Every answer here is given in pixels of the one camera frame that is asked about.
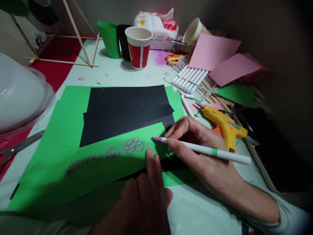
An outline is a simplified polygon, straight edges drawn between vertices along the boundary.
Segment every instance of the plastic bag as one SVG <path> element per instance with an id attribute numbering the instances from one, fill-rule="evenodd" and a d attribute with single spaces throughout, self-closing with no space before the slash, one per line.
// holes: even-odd
<path id="1" fill-rule="evenodd" d="M 134 26 L 145 28 L 153 33 L 150 49 L 172 50 L 178 34 L 178 25 L 173 19 L 174 9 L 166 15 L 162 13 L 139 12 L 135 17 Z"/>

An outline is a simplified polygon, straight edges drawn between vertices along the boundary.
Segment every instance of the pink paper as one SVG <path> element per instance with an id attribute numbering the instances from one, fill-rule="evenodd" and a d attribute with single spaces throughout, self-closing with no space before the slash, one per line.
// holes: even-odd
<path id="1" fill-rule="evenodd" d="M 200 34 L 189 68 L 212 71 L 217 65 L 235 55 L 241 41 Z"/>
<path id="2" fill-rule="evenodd" d="M 223 110 L 223 109 L 224 109 L 221 103 L 214 103 L 214 104 L 203 103 L 202 105 L 204 105 L 204 106 L 207 105 L 207 106 L 213 107 L 213 108 L 215 108 L 215 109 L 217 109 L 217 110 Z M 195 111 L 199 111 L 199 110 L 201 109 L 201 108 L 200 108 L 197 104 L 195 104 L 195 103 L 188 103 L 188 106 L 189 106 L 189 108 L 190 108 L 191 110 L 195 110 Z"/>
<path id="3" fill-rule="evenodd" d="M 266 68 L 249 54 L 236 54 L 223 63 L 219 64 L 209 76 L 219 85 L 224 86 L 227 83 L 245 76 L 247 74 L 255 75 Z"/>

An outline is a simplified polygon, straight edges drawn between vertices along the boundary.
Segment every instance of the pink marker tip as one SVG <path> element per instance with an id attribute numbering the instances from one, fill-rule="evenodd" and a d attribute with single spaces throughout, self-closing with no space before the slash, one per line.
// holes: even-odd
<path id="1" fill-rule="evenodd" d="M 158 140 L 158 141 L 162 141 L 162 137 L 152 137 L 152 139 Z"/>

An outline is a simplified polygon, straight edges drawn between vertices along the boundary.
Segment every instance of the glue gun nozzle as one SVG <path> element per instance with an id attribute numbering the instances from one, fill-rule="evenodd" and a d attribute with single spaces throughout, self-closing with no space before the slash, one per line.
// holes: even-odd
<path id="1" fill-rule="evenodd" d="M 198 102 L 196 102 L 196 104 L 200 107 L 200 108 L 204 108 L 204 105 L 202 105 L 202 104 L 200 104 L 200 103 L 198 103 Z"/>

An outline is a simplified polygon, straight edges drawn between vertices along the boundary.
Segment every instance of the green cup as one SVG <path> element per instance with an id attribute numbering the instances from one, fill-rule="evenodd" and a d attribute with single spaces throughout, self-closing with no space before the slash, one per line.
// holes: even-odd
<path id="1" fill-rule="evenodd" d="M 16 16 L 28 16 L 28 0 L 0 0 L 0 9 Z"/>
<path id="2" fill-rule="evenodd" d="M 108 56 L 113 59 L 119 59 L 121 54 L 116 35 L 116 25 L 106 21 L 98 21 L 98 28 Z"/>

